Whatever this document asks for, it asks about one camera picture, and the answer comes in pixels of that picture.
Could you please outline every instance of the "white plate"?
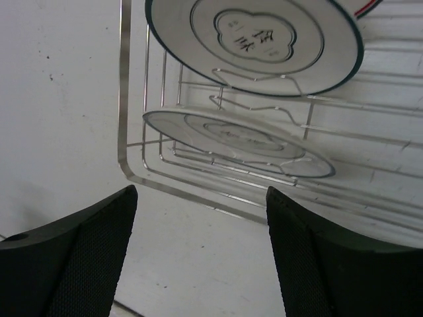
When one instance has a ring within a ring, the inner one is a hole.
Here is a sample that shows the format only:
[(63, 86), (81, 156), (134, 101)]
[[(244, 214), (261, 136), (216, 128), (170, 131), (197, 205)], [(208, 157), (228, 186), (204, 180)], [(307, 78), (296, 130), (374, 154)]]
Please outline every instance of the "white plate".
[(362, 18), (376, 8), (382, 0), (339, 0), (356, 18)]
[(156, 131), (211, 156), (302, 178), (333, 176), (323, 154), (285, 130), (223, 110), (162, 108), (144, 113)]
[(177, 60), (257, 94), (300, 96), (281, 74), (303, 94), (334, 89), (356, 74), (364, 55), (355, 18), (334, 0), (146, 0), (145, 15)]

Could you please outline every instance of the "black textured object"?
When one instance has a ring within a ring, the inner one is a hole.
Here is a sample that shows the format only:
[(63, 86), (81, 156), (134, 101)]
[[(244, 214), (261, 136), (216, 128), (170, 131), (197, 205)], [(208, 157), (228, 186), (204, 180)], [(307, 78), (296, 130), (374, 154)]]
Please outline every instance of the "black textured object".
[(0, 242), (0, 316), (108, 317), (136, 208), (128, 186)]
[(368, 238), (267, 193), (287, 317), (423, 316), (423, 250)]

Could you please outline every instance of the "dish rack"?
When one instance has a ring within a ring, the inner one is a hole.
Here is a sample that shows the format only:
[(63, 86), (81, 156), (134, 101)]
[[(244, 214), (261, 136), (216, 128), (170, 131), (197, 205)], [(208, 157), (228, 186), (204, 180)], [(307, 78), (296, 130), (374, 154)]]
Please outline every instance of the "dish rack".
[[(148, 26), (145, 41), (135, 43), (144, 46), (145, 65), (131, 65), (130, 77), (131, 11), (131, 0), (122, 0), (118, 161), (130, 181), (263, 225), (266, 190), (274, 186), (342, 226), (423, 247), (423, 3), (385, 0), (359, 21), (366, 48), (359, 73), (332, 92), (299, 98), (209, 82), (163, 49), (152, 54), (160, 47)], [(226, 83), (226, 70), (213, 71)], [(292, 78), (278, 76), (301, 94)], [(130, 89), (138, 101), (130, 100)], [(280, 125), (319, 146), (337, 174), (304, 179), (248, 169), (185, 147), (142, 121), (150, 109), (185, 104)]]

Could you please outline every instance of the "plate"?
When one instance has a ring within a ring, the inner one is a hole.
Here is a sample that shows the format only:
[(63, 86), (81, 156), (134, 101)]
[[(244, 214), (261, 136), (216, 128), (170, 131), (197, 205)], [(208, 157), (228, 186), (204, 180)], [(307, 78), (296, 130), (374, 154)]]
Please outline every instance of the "plate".
[(339, 0), (356, 18), (362, 18), (376, 8), (382, 0)]
[(153, 129), (216, 158), (286, 176), (324, 178), (335, 169), (317, 149), (283, 129), (251, 118), (200, 107), (144, 113)]
[(145, 15), (174, 58), (246, 92), (326, 92), (351, 79), (363, 61), (356, 20), (333, 0), (146, 0)]

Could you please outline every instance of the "metal dish rack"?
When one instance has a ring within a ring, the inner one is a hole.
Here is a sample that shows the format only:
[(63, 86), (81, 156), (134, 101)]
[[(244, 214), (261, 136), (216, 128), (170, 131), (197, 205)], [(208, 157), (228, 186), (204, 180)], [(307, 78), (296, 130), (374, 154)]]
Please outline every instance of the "metal dish rack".
[[(418, 161), (423, 161), (423, 71), (420, 72), (423, 33), (413, 31), (420, 26), (423, 29), (423, 23), (419, 22), (423, 20), (423, 3), (385, 0), (379, 7), (360, 20), (365, 61), (370, 60), (370, 66), (367, 63), (367, 68), (360, 70), (350, 81), (352, 85), (347, 83), (323, 96), (300, 98), (253, 96), (231, 89), (229, 83), (219, 86), (208, 82), (164, 50), (160, 56), (152, 55), (151, 48), (159, 48), (147, 26), (140, 105), (130, 102), (131, 0), (122, 0), (118, 160), (124, 174), (135, 183), (262, 224), (266, 224), (266, 190), (274, 186), (345, 227), (384, 240), (423, 247), (423, 198), (418, 195), (423, 188), (423, 170), (418, 167)], [(399, 10), (393, 15), (395, 7)], [(366, 27), (379, 32), (367, 33)], [(400, 65), (391, 65), (389, 56), (391, 63), (395, 56), (412, 59), (410, 64), (418, 58), (417, 68), (397, 70)], [(227, 71), (215, 69), (214, 72), (227, 82)], [(301, 92), (292, 78), (278, 77), (294, 83)], [(397, 102), (395, 92), (407, 95), (410, 100), (399, 96), (403, 102)], [(392, 94), (391, 102), (387, 100), (389, 94)], [(247, 169), (163, 137), (141, 119), (142, 113), (149, 109), (181, 104), (253, 115), (280, 124), (322, 148), (330, 145), (330, 157), (338, 174), (316, 180)], [(360, 131), (360, 118), (373, 120), (375, 126), (369, 129), (364, 122), (366, 127), (363, 125)], [(383, 125), (388, 126), (379, 129), (381, 132), (377, 130)], [(391, 128), (398, 130), (396, 134), (391, 133)]]

